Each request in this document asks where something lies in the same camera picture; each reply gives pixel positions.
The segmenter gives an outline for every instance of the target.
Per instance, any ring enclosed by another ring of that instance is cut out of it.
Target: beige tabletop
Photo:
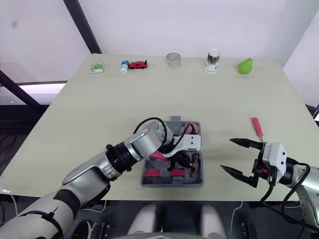
[[[104,73],[92,74],[91,62],[102,60]],[[120,73],[121,61],[147,60],[148,68]],[[314,149],[319,129],[275,60],[254,59],[253,71],[236,71],[241,59],[221,59],[216,75],[204,71],[204,58],[182,58],[169,68],[165,57],[93,54],[69,80],[34,127],[0,178],[0,191],[43,196],[56,190],[77,165],[122,142],[148,117],[201,123],[204,185],[201,188],[143,188],[143,163],[111,183],[109,200],[257,201],[258,188],[232,178],[220,164],[252,175],[255,149],[228,141],[258,141],[251,117],[258,117],[267,142],[282,142],[288,156],[319,166]],[[275,187],[269,200],[283,200],[288,188]]]

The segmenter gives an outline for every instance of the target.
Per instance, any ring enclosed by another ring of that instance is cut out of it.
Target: red tool
[[[257,136],[260,138],[260,141],[263,143],[263,138],[262,136],[264,136],[262,130],[261,130],[261,126],[260,126],[260,123],[259,123],[259,120],[257,117],[253,117],[252,118],[252,123],[253,123],[253,126],[254,126],[254,129],[255,129],[255,132],[257,134]]]
[[[160,160],[163,160],[163,161],[166,161],[166,162],[169,162],[169,159],[164,157],[160,152],[158,151],[155,151],[154,153],[152,153],[150,155],[151,158],[157,158],[157,159],[160,159]]]

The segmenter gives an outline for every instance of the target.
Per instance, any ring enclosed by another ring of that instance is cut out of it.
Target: green pear
[[[240,74],[248,74],[251,72],[251,69],[253,68],[253,59],[248,58],[241,63],[239,63],[237,70]]]

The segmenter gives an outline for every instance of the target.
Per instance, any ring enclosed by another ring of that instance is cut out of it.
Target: screwdriver handle
[[[253,123],[253,126],[254,126],[254,129],[255,129],[255,131],[256,131],[257,136],[258,136],[258,137],[263,136],[264,134],[263,134],[263,132],[262,132],[262,130],[261,130],[261,126],[260,126],[260,124],[259,124],[259,120],[258,120],[257,117],[253,117],[253,118],[252,118],[252,123]]]

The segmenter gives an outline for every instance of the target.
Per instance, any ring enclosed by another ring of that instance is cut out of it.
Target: red toy car
[[[129,65],[130,69],[144,69],[148,67],[147,61],[135,61],[131,62]]]

